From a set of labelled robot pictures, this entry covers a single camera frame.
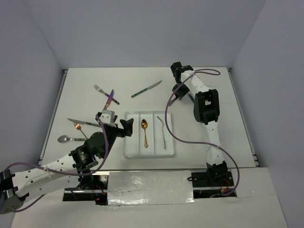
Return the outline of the ornate gold spoon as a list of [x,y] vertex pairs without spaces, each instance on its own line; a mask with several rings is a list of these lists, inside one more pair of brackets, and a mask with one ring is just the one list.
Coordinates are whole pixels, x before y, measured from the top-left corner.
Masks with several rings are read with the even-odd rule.
[[147,141],[147,134],[146,134],[146,129],[148,128],[148,123],[145,119],[142,119],[141,121],[141,127],[144,130],[144,147],[148,148],[148,141]]

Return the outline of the iridescent rainbow knife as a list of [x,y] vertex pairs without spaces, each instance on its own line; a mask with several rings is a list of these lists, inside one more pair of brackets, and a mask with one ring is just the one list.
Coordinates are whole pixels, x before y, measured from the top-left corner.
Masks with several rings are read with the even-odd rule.
[[114,90],[112,89],[112,90],[111,90],[111,93],[110,93],[110,95],[109,95],[109,97],[108,97],[108,99],[107,99],[107,101],[106,101],[106,103],[105,103],[105,106],[104,106],[104,108],[103,108],[103,111],[106,110],[106,109],[108,108],[108,106],[110,105],[110,103],[111,103],[111,101],[112,101],[113,96],[114,96]]

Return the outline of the copper fork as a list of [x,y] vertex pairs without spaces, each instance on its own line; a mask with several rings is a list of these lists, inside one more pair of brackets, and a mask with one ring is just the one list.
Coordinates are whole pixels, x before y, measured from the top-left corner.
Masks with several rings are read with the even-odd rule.
[[81,126],[80,126],[80,124],[79,124],[78,122],[73,121],[73,125],[75,126],[75,128],[76,128],[77,130],[79,130],[79,131],[81,132],[81,134],[82,134],[86,139],[88,139],[88,137],[87,137],[86,134],[83,132],[83,130],[82,130],[82,128],[81,128]]

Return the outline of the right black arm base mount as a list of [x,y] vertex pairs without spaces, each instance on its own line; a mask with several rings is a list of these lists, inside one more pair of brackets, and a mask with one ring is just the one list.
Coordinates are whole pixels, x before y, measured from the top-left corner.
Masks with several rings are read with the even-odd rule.
[[195,199],[237,196],[232,173],[228,170],[226,162],[220,165],[207,165],[205,171],[192,171],[187,180],[192,183]]

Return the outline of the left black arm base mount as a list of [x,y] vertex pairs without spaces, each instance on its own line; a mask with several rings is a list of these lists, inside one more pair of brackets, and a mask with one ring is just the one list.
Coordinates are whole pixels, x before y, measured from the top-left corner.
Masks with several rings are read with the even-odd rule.
[[79,179],[76,187],[64,189],[64,202],[89,201],[96,205],[108,205],[109,172],[98,171],[91,176]]

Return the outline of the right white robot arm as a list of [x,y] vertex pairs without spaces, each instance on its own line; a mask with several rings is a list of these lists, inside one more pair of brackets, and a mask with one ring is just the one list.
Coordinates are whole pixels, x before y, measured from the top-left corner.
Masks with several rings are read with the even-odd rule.
[[228,173],[223,152],[216,148],[219,145],[219,93],[216,89],[210,89],[204,85],[196,74],[201,72],[219,76],[220,72],[208,68],[194,70],[190,65],[183,66],[181,62],[173,63],[170,68],[176,82],[172,89],[175,92],[174,100],[181,100],[188,93],[194,97],[194,118],[202,127],[205,127],[209,142],[212,144],[206,157],[207,182],[212,186],[217,186]]

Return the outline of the plain silver fork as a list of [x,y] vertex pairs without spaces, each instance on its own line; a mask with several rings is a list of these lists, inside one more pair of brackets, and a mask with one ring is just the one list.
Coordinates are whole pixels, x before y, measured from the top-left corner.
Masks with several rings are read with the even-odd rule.
[[163,120],[158,115],[156,117],[161,124],[161,133],[162,133],[162,138],[163,138],[163,148],[164,148],[164,150],[166,150],[166,141],[165,141],[165,135],[164,135],[164,123],[163,123]]

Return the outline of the ornate silver knife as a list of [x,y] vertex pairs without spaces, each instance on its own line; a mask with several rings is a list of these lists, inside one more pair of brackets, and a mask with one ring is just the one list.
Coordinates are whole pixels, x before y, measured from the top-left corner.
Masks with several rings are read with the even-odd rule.
[[178,99],[178,97],[172,98],[172,99],[168,102],[168,106],[171,106],[177,99]]

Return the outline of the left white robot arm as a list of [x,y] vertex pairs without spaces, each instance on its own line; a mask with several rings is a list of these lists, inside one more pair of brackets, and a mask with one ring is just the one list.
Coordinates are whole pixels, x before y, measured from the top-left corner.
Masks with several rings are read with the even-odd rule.
[[21,212],[25,202],[38,201],[56,190],[92,186],[92,175],[103,167],[116,138],[132,136],[134,122],[121,119],[119,128],[113,111],[99,112],[95,119],[102,131],[93,133],[69,154],[43,166],[15,162],[0,173],[1,214]]

